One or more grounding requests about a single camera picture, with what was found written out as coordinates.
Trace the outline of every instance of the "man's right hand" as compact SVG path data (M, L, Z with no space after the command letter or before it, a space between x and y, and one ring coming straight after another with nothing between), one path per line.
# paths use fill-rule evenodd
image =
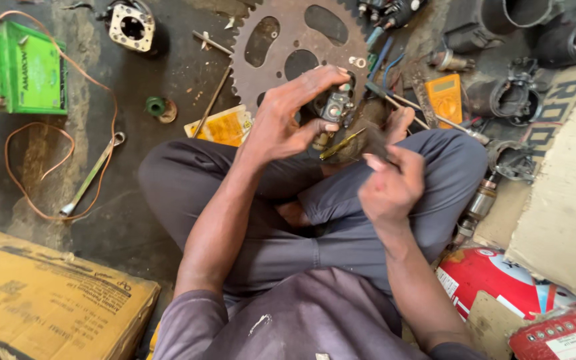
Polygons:
M359 189L359 201L375 228L408 226L408 214L424 192L424 157L387 145L389 163L373 154L364 158L374 173Z

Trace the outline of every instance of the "gray shirt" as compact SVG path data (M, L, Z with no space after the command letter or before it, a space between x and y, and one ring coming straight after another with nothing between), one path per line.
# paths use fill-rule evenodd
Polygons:
M210 291L181 294L164 312L153 359L485 358L457 343L425 355L401 339L401 319L382 293L359 276L324 268L228 310Z

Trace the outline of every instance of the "man's left hand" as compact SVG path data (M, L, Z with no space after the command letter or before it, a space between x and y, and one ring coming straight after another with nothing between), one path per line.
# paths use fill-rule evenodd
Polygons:
M333 65L309 70L282 86L266 92L248 138L240 146L245 158L267 164L305 151L316 135L337 131L339 125L313 119L299 126L294 116L300 107L333 85L350 80L348 71Z

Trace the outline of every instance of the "green battery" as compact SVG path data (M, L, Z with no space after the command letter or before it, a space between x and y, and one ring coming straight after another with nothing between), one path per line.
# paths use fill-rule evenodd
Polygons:
M57 45L65 51L64 43ZM67 114L66 77L66 63L50 38L15 22L0 23L0 98L7 112Z

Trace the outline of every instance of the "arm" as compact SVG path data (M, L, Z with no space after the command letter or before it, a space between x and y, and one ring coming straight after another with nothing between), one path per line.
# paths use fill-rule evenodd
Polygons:
M392 164L366 155L375 173L362 185L359 198L384 245L388 282L399 312L426 353L447 342L470 346L465 324L408 223L408 213L424 191L424 158L394 145L387 148Z
M329 65L266 92L252 130L237 150L228 175L188 235L177 273L175 297L191 290L209 290L221 295L223 282L241 249L250 205L267 164L306 150L324 130L339 129L322 119L299 127L294 115L316 95L349 79L347 70Z

